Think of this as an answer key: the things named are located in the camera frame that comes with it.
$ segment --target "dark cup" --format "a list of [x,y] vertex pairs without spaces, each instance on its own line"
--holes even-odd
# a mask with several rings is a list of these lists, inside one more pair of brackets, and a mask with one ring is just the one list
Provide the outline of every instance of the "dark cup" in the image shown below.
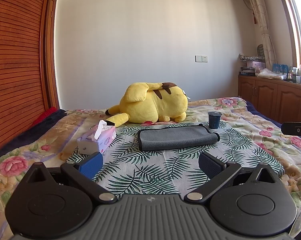
[[208,122],[210,129],[218,129],[220,122],[220,112],[208,112]]

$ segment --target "blue gripper pad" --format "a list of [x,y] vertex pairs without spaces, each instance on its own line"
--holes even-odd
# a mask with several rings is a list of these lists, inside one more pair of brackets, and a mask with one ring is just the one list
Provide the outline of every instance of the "blue gripper pad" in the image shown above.
[[103,167],[103,155],[100,152],[95,152],[76,163],[74,167],[87,178],[93,179]]

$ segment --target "metal screw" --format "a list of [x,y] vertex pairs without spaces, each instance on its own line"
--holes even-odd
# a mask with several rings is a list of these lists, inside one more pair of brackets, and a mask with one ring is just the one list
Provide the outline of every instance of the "metal screw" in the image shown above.
[[203,198],[203,195],[198,192],[191,192],[187,194],[187,198],[190,200],[201,200]]
[[102,201],[112,201],[115,199],[115,195],[112,193],[101,193],[99,199]]

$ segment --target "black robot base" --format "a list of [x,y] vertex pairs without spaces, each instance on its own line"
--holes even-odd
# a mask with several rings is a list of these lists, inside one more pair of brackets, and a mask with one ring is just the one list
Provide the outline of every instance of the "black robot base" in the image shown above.
[[118,201],[78,165],[34,163],[5,209],[12,240],[292,239],[296,205],[268,164],[242,168],[202,152],[199,167],[210,180],[183,200],[124,194]]

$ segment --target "cabinet door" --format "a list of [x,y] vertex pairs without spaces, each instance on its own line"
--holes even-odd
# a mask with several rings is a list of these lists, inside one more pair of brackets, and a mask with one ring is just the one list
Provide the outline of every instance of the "cabinet door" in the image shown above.
[[277,84],[256,80],[255,108],[270,119],[275,117],[277,88]]
[[275,120],[301,122],[301,89],[278,85]]
[[238,95],[246,100],[254,104],[255,100],[255,80],[242,78],[238,79]]

